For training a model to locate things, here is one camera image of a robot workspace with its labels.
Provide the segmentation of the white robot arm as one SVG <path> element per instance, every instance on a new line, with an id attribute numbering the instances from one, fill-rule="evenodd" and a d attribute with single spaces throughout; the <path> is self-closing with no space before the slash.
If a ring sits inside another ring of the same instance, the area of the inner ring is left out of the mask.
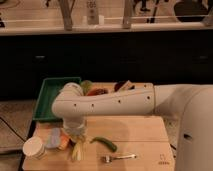
<path id="1" fill-rule="evenodd" d="M 52 112 L 65 130 L 80 134 L 84 116 L 178 116 L 179 138 L 175 171 L 213 171 L 213 85 L 171 84 L 84 96 L 68 83 L 52 103 Z"/>

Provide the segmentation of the translucent yellowish gripper fingers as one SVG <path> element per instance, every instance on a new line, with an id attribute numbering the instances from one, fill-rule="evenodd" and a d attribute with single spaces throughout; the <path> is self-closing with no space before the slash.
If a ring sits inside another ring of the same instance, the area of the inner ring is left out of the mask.
<path id="1" fill-rule="evenodd" d="M 83 156 L 83 145 L 86 140 L 84 135 L 72 135 L 70 140 L 75 143 L 72 156 L 82 157 Z"/>

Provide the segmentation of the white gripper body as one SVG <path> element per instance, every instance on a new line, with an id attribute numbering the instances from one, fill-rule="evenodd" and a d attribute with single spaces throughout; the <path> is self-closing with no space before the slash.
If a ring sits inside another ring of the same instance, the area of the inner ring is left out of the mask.
<path id="1" fill-rule="evenodd" d="M 85 133 L 85 119 L 83 117 L 64 118 L 63 128 L 68 135 L 83 135 Z"/>

